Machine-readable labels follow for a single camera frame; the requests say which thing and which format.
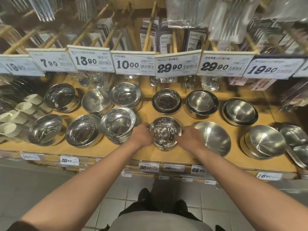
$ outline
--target small price label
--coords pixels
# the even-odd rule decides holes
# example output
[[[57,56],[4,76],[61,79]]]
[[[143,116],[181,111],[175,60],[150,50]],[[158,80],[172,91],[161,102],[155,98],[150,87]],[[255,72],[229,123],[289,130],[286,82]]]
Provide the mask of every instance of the small price label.
[[[155,75],[155,52],[111,51],[117,74]]]
[[[308,77],[308,60],[297,70],[293,77]]]
[[[282,178],[282,173],[259,172],[257,178],[268,181],[279,181]]]
[[[164,171],[184,172],[184,170],[185,170],[185,165],[164,164]]]
[[[191,167],[191,175],[204,175],[206,173],[206,168],[203,165],[193,164]]]
[[[21,76],[41,76],[45,74],[29,55],[0,55],[0,63],[12,74]]]
[[[0,74],[1,73],[10,73],[2,64],[0,64]]]
[[[205,184],[210,184],[210,185],[216,185],[216,181],[215,180],[204,180]]]
[[[203,51],[198,75],[242,77],[254,52]]]
[[[160,179],[160,180],[169,180],[169,176],[159,176],[158,179]]]
[[[27,49],[27,51],[43,71],[77,71],[66,49]]]
[[[78,70],[115,72],[109,48],[73,45],[67,47]]]
[[[79,165],[79,159],[77,157],[62,155],[62,156],[60,156],[60,163],[78,166]]]
[[[287,79],[303,64],[303,58],[256,58],[247,67],[245,78]]]
[[[144,172],[159,172],[159,164],[140,162],[139,169]]]
[[[156,78],[197,74],[201,50],[155,55]]]
[[[41,160],[39,155],[33,153],[21,152],[20,156],[25,160]]]
[[[183,178],[182,178],[182,181],[192,182],[192,181],[193,181],[193,179],[192,179],[192,178],[190,178],[190,177],[183,177]]]
[[[121,173],[122,177],[132,177],[130,173]]]

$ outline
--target person's right arm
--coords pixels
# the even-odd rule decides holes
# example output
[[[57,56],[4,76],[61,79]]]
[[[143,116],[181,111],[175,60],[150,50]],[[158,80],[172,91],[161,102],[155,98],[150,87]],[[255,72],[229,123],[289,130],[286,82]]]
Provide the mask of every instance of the person's right arm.
[[[257,231],[307,231],[308,208],[208,149],[201,132],[184,127],[179,146],[214,176]]]

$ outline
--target person's left arm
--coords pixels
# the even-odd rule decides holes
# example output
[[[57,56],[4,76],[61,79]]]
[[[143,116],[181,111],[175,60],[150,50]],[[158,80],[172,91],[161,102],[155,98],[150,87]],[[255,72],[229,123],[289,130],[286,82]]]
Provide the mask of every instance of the person's left arm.
[[[54,190],[21,221],[40,231],[81,230],[132,156],[152,144],[148,128],[148,123],[135,127],[126,143]]]

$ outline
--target tile floor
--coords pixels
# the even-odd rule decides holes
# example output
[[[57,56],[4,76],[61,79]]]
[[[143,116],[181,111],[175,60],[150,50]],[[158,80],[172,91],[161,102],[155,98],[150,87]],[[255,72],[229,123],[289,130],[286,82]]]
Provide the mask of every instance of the tile floor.
[[[44,196],[70,178],[69,175],[0,167],[0,230],[5,231]],[[254,230],[221,188],[198,182],[119,176],[83,231],[98,231],[107,224],[111,225],[122,210],[137,200],[144,187],[151,191],[155,205],[163,211],[168,212],[175,200],[183,199],[188,210],[213,230],[215,225],[222,226],[226,231]],[[308,206],[307,194],[291,196]]]

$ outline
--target price tag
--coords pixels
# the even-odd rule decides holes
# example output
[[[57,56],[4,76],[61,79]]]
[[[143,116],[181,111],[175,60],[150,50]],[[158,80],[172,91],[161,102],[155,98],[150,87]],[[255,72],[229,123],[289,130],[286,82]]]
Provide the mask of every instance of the price tag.
[[[0,55],[0,63],[10,72],[12,75],[21,76],[41,76],[45,74],[36,65],[34,60],[29,55]]]
[[[216,181],[214,180],[204,180],[205,184],[216,185]]]
[[[41,160],[37,154],[28,153],[28,152],[21,152],[20,156],[22,157],[22,159],[25,159],[25,160]]]
[[[164,164],[164,171],[184,172],[184,170],[185,170],[185,165]]]
[[[2,64],[0,64],[0,74],[1,73],[10,73]]]
[[[132,177],[132,175],[130,173],[122,173],[121,175],[122,175],[122,177]]]
[[[279,181],[282,178],[282,173],[259,172],[257,178],[268,181]]]
[[[111,51],[117,74],[155,75],[155,52]]]
[[[155,55],[156,78],[197,74],[201,50]]]
[[[158,179],[160,179],[160,180],[169,180],[169,176],[159,176]]]
[[[139,169],[144,172],[159,172],[159,164],[140,162]]]
[[[206,167],[203,165],[193,164],[190,170],[191,175],[204,175],[206,173]]]
[[[109,48],[68,45],[68,52],[79,70],[115,72]]]
[[[293,77],[308,77],[308,60],[297,70]]]
[[[60,163],[78,166],[79,165],[79,159],[77,157],[62,155],[62,156],[60,156]]]
[[[183,178],[182,178],[182,181],[192,182],[192,181],[193,181],[193,179],[192,179],[192,178],[190,178],[190,177],[183,177]]]
[[[287,79],[303,64],[303,58],[256,58],[247,67],[245,78]]]
[[[66,49],[27,49],[27,51],[43,71],[77,71]]]
[[[254,52],[203,51],[198,75],[242,77]]]

